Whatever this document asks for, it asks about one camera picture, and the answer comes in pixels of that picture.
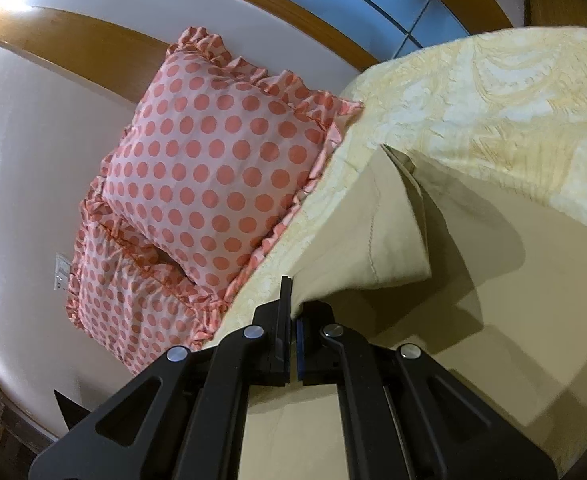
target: polka dot pillow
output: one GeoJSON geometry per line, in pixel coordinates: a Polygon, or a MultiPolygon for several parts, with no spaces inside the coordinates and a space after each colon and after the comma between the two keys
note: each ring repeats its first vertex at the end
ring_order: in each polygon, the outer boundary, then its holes
{"type": "Polygon", "coordinates": [[[189,28],[136,108],[104,199],[182,267],[194,301],[229,304],[361,108],[232,60],[220,36],[189,28]]]}
{"type": "Polygon", "coordinates": [[[160,251],[107,205],[102,193],[112,156],[80,203],[66,310],[136,374],[170,346],[200,349],[218,330],[225,305],[193,301],[196,288],[180,267],[161,261],[160,251]]]}

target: wall plate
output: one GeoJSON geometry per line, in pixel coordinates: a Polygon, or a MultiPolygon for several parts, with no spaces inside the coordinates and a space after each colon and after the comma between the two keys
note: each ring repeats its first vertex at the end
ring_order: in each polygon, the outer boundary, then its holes
{"type": "Polygon", "coordinates": [[[54,290],[59,288],[67,289],[69,284],[69,273],[72,270],[72,263],[62,254],[56,253],[56,266],[54,267],[54,290]]]}

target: cream sheet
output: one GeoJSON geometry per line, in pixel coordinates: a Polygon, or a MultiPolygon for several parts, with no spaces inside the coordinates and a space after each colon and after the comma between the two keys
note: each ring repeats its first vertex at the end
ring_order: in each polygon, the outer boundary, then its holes
{"type": "MultiPolygon", "coordinates": [[[[372,67],[344,96],[364,114],[214,343],[275,297],[388,144],[416,163],[433,278],[339,292],[337,317],[377,344],[420,343],[566,471],[587,446],[587,30],[429,48],[372,67]]],[[[347,477],[334,389],[293,384],[252,399],[241,474],[260,463],[271,465],[263,478],[347,477]],[[288,460],[294,450],[315,466],[288,460]]]]}

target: metal bolt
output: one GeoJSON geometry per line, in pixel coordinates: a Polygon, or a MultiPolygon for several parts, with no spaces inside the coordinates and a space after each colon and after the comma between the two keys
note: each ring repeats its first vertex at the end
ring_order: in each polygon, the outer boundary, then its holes
{"type": "Polygon", "coordinates": [[[167,359],[173,363],[182,361],[189,355],[189,350],[184,346],[174,346],[167,351],[167,359]]]}
{"type": "Polygon", "coordinates": [[[340,337],[345,333],[345,329],[343,328],[343,326],[337,323],[331,323],[326,325],[325,328],[322,329],[322,331],[325,333],[327,337],[340,337]]]}
{"type": "Polygon", "coordinates": [[[249,325],[242,333],[247,339],[258,339],[262,337],[265,330],[260,325],[249,325]]]}
{"type": "Polygon", "coordinates": [[[402,345],[400,347],[400,355],[402,355],[405,359],[418,359],[422,354],[422,350],[419,346],[414,345],[413,343],[407,343],[406,345],[402,345]]]}

